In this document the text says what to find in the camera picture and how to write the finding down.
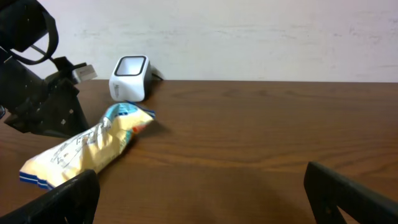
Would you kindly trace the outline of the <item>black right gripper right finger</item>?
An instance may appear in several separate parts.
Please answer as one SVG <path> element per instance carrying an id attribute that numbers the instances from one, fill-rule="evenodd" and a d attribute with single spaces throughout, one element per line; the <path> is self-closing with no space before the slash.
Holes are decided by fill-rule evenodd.
<path id="1" fill-rule="evenodd" d="M 317 163 L 309 162 L 304 188 L 317 223 L 397 223 L 397 202 Z"/>

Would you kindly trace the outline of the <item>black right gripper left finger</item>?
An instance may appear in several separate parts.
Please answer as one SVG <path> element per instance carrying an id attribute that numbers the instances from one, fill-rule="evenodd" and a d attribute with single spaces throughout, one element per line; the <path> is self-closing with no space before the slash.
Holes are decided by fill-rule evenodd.
<path id="1" fill-rule="evenodd" d="M 2 216 L 1 223 L 93 223 L 99 197 L 97 174 L 93 170 L 86 170 Z"/>

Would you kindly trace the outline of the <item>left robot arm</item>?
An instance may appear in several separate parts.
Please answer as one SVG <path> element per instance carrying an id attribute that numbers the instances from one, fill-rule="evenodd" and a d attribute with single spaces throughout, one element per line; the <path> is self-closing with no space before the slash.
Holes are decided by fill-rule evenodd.
<path id="1" fill-rule="evenodd" d="M 88 129 L 76 85 L 95 71 L 53 58 L 57 46 L 55 19 L 43 5 L 1 1 L 1 113 L 21 133 L 70 138 Z"/>

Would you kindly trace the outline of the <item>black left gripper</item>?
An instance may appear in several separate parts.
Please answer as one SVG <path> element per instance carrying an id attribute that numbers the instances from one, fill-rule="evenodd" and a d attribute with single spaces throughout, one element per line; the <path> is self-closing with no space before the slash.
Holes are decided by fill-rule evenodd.
<path id="1" fill-rule="evenodd" d="M 4 123 L 22 132 L 70 138 L 89 126 L 78 101 L 72 65 L 66 57 L 55 59 L 58 71 L 41 79 L 18 60 L 2 63 L 2 106 L 10 115 Z"/>

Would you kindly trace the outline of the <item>cream snack bag blue trim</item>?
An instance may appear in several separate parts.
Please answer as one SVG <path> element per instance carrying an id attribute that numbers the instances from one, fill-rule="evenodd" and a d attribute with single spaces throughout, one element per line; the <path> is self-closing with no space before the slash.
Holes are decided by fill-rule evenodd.
<path id="1" fill-rule="evenodd" d="M 92 128 L 27 160 L 19 179 L 51 190 L 85 170 L 99 173 L 154 118 L 154 111 L 133 102 L 116 103 Z"/>

